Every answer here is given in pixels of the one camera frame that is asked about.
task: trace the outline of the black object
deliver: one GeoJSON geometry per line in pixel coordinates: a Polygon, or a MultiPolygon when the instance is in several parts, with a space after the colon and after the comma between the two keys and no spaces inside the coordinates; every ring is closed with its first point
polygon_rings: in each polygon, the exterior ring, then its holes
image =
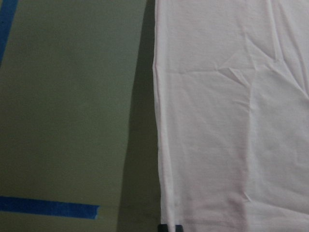
{"type": "MultiPolygon", "coordinates": [[[[169,228],[167,224],[158,225],[158,232],[169,232],[169,228]]],[[[183,232],[182,225],[176,225],[176,232],[183,232]]]]}

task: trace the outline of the blue tape strip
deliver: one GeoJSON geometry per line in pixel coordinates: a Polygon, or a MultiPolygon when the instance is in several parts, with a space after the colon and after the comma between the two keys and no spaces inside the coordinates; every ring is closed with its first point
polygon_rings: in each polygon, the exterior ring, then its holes
{"type": "Polygon", "coordinates": [[[96,219],[98,205],[0,197],[0,211],[49,216],[96,219]]]}
{"type": "Polygon", "coordinates": [[[3,0],[0,10],[0,65],[9,38],[18,0],[3,0]]]}

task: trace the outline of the green wall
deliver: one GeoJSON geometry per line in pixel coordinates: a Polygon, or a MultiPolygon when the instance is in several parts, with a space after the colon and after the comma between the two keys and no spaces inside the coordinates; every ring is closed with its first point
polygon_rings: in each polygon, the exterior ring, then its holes
{"type": "Polygon", "coordinates": [[[0,212],[3,232],[155,232],[154,0],[20,0],[0,67],[0,196],[100,205],[0,212]]]}

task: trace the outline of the cotton fabric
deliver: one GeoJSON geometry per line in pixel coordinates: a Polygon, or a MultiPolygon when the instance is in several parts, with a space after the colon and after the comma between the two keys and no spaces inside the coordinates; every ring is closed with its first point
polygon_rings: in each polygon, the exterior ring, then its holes
{"type": "Polygon", "coordinates": [[[309,1],[156,0],[169,232],[309,231],[309,1]]]}

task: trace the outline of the hanging shirt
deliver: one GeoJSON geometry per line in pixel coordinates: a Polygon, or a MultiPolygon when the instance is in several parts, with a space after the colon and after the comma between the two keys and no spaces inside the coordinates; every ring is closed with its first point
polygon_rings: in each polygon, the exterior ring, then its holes
{"type": "Polygon", "coordinates": [[[309,1],[155,13],[159,228],[308,232],[309,1]]]}

